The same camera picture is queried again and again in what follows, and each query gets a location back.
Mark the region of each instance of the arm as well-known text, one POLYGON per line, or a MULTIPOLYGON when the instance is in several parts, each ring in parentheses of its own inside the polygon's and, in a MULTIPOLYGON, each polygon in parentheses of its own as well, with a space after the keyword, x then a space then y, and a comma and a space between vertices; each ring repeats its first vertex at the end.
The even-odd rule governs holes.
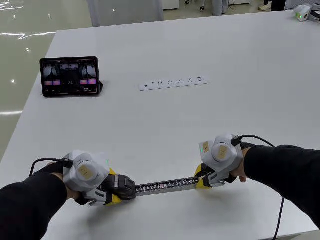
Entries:
POLYGON ((254 146, 231 172, 269 186, 292 201, 320 228, 320 151, 295 146, 254 146))
POLYGON ((0 190, 3 239, 41 239, 51 218, 78 192, 68 189, 61 173, 40 172, 0 190))

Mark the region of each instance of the measuring tape blade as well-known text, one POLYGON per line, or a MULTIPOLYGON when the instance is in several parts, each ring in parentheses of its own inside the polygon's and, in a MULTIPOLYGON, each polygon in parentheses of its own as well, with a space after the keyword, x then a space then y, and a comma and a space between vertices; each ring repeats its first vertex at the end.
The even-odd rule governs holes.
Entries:
POLYGON ((169 181, 159 181, 135 186, 136 196, 171 193, 196 189, 198 177, 187 177, 169 181))

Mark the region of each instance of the power strip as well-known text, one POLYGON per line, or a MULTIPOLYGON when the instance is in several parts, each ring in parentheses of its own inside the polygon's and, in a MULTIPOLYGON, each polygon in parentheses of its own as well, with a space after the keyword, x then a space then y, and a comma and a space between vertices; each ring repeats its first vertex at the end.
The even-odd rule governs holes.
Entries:
POLYGON ((140 91, 156 90, 156 89, 167 89, 167 88, 177 88, 201 84, 209 84, 210 81, 203 76, 196 77, 185 77, 179 79, 161 79, 154 80, 152 82, 147 82, 139 85, 140 91))

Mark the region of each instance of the shiny floor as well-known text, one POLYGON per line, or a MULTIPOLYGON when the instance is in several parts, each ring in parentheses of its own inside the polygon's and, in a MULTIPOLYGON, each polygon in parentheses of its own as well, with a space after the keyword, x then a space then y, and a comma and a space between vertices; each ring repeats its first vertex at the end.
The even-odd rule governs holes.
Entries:
MULTIPOLYGON (((39 59, 45 57, 58 30, 92 26, 86 0, 2 0, 0 2, 0 160, 23 112, 39 73, 39 59)), ((262 0, 230 6, 227 15, 257 13, 262 0)), ((212 3, 205 10, 199 3, 164 11, 165 20, 212 16, 212 3)), ((299 239, 319 239, 318 233, 299 239)))

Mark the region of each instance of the black cable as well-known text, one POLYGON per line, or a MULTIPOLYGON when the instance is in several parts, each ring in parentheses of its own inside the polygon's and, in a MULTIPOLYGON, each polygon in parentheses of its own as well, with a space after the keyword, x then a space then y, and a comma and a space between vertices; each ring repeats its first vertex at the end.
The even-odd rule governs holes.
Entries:
MULTIPOLYGON (((242 135, 242 136, 236 136, 233 140, 235 141, 235 144, 237 144, 237 142, 241 142, 241 140, 243 138, 253 138, 253 139, 258 139, 266 144, 268 144, 271 147, 275 147, 273 144, 271 144, 270 142, 268 142, 267 140, 264 140, 263 138, 259 137, 259 136, 255 136, 255 135, 242 135)), ((281 200, 281 205, 280 205, 280 211, 279 211, 279 218, 278 218, 278 223, 276 225, 276 229, 275 229, 275 233, 274 233, 274 237, 272 240, 276 240, 277 236, 278 236, 278 232, 279 232, 279 227, 280 227, 280 223, 281 223, 281 217, 282 217, 282 211, 284 209, 284 203, 285 203, 285 198, 283 197, 281 200)))
POLYGON ((64 160, 63 160, 63 159, 55 159, 55 158, 41 158, 41 159, 35 160, 35 161, 32 163, 29 177, 34 173, 34 169, 35 169, 36 163, 44 162, 44 161, 51 161, 51 162, 60 163, 60 162, 63 162, 64 160))

